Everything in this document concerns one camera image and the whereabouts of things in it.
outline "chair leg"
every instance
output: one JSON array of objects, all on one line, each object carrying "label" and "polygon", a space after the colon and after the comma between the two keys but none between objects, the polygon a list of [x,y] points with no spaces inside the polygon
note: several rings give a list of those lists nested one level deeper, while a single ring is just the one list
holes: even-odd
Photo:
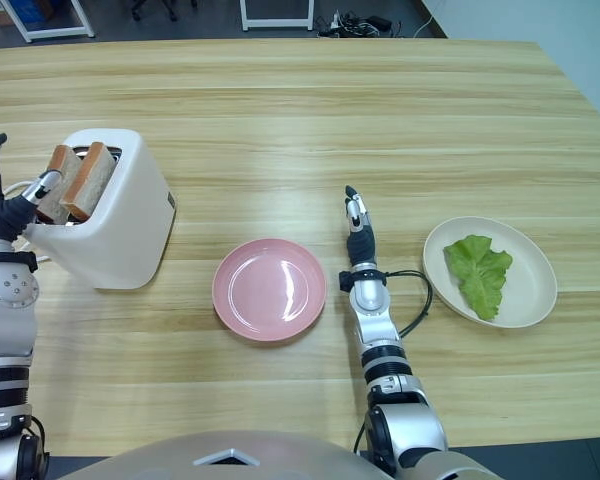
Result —
[{"label": "chair leg", "polygon": [[167,7],[167,10],[169,10],[169,18],[171,19],[172,22],[175,22],[178,20],[178,16],[176,15],[176,12],[173,11],[173,8],[171,8],[171,5],[169,4],[168,0],[162,0],[162,4]]},{"label": "chair leg", "polygon": [[146,2],[147,0],[136,0],[133,2],[133,6],[131,7],[131,16],[137,22],[140,20],[140,14],[138,13],[138,9]]}]

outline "beige plate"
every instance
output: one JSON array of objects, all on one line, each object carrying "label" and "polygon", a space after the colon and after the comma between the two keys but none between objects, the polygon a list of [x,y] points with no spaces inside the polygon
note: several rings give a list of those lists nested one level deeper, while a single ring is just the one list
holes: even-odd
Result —
[{"label": "beige plate", "polygon": [[[445,260],[444,247],[467,235],[490,237],[492,250],[505,250],[513,257],[502,287],[500,310],[489,322],[480,320],[469,308]],[[488,218],[457,217],[438,225],[424,244],[423,264],[438,296],[460,315],[483,325],[501,328],[534,325],[549,315],[558,296],[556,276],[542,250],[518,230]]]}]

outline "plate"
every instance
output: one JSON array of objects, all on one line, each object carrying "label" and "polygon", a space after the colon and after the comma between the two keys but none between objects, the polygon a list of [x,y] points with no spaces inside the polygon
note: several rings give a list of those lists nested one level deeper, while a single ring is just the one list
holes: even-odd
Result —
[{"label": "plate", "polygon": [[233,250],[213,279],[213,305],[231,330],[252,340],[290,338],[320,315],[327,282],[318,260],[287,240],[254,240]]},{"label": "plate", "polygon": [[[513,257],[502,287],[502,303],[492,321],[481,320],[458,288],[458,279],[447,266],[444,247],[467,235],[492,239],[491,249]],[[558,296],[555,273],[545,254],[523,233],[504,223],[482,217],[458,217],[441,223],[424,244],[424,271],[438,296],[460,315],[483,325],[520,328],[543,320]]]}]

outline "pink plate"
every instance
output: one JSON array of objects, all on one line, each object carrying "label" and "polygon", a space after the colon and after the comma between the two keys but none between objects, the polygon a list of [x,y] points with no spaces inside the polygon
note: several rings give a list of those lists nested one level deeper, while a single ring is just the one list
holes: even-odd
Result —
[{"label": "pink plate", "polygon": [[225,257],[216,270],[212,296],[231,330],[252,340],[275,341],[300,333],[318,318],[327,282],[307,249],[265,238]]}]

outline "white toaster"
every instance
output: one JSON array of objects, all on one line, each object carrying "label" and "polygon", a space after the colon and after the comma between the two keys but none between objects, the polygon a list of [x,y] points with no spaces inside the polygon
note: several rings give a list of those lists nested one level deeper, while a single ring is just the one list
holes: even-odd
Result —
[{"label": "white toaster", "polygon": [[94,128],[64,144],[83,156],[102,142],[117,159],[95,210],[75,225],[31,224],[25,238],[94,288],[133,289],[158,269],[176,204],[144,140],[132,130]]}]

